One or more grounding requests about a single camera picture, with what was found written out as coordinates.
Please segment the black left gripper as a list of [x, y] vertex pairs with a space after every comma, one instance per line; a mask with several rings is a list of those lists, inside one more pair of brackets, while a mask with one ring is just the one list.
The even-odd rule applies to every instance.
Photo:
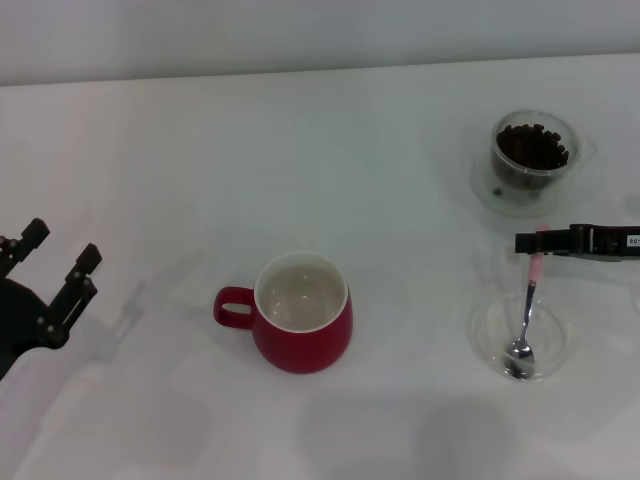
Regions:
[[[0, 276], [6, 278], [49, 233], [46, 223], [34, 218], [19, 239], [2, 236]], [[67, 343], [71, 329], [97, 294], [91, 275], [101, 261], [97, 246], [89, 243], [49, 305], [29, 288], [1, 280], [1, 378], [25, 352], [40, 347], [60, 349]]]

